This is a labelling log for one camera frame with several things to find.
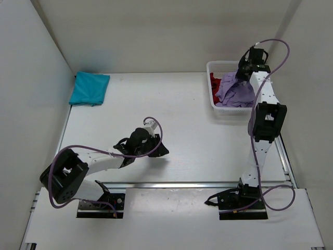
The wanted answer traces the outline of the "purple t shirt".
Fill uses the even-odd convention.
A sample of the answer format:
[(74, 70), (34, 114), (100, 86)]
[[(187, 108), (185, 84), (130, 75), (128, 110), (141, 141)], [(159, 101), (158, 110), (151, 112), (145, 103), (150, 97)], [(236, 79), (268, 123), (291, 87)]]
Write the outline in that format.
[(216, 107), (250, 108), (254, 98), (251, 84), (237, 79), (236, 72), (225, 73), (213, 93)]

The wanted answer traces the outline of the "teal t shirt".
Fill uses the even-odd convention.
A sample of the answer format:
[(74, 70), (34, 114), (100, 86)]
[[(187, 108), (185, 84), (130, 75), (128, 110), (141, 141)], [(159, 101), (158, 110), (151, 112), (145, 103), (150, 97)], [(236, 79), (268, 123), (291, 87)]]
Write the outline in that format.
[(92, 107), (102, 105), (109, 81), (108, 75), (79, 71), (76, 74), (69, 105)]

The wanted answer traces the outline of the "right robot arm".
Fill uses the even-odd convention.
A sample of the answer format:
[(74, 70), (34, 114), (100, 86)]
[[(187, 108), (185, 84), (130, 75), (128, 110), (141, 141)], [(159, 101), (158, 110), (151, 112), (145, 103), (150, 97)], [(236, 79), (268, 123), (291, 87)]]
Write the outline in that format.
[(261, 171), (268, 150), (280, 134), (287, 107), (274, 94), (267, 59), (268, 52), (264, 49), (250, 47), (241, 57), (237, 71), (225, 73), (213, 92), (217, 107), (251, 109), (248, 169), (236, 188), (214, 194), (205, 201), (206, 205), (217, 206), (224, 213), (268, 207), (261, 188)]

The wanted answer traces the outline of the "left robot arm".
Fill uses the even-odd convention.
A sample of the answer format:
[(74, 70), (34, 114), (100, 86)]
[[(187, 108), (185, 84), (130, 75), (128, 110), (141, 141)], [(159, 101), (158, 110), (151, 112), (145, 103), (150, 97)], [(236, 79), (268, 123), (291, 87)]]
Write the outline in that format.
[(72, 199), (91, 200), (97, 208), (104, 208), (109, 203), (106, 187), (100, 181), (88, 181), (85, 178), (97, 172), (109, 169), (121, 169), (132, 164), (136, 158), (157, 158), (167, 155), (169, 150), (161, 142), (159, 134), (153, 129), (137, 128), (130, 135), (121, 139), (114, 149), (121, 153), (100, 152), (76, 153), (73, 149), (64, 150), (55, 160), (51, 178), (51, 189), (48, 177), (51, 166), (40, 175), (40, 182), (51, 192), (57, 204), (65, 204)]

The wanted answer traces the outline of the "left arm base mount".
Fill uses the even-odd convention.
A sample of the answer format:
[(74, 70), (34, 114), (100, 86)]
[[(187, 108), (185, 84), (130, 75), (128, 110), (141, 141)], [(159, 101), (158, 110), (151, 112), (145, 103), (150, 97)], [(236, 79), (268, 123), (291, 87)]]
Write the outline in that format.
[(110, 190), (102, 182), (85, 182), (75, 195), (79, 199), (77, 218), (122, 219), (125, 189)]

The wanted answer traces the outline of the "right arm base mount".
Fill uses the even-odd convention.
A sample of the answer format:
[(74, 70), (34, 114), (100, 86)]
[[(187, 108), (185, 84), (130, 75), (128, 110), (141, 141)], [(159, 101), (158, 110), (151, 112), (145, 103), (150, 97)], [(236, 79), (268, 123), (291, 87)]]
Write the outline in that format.
[(258, 187), (239, 184), (236, 188), (218, 192), (205, 201), (217, 207), (220, 220), (266, 220), (268, 219)]

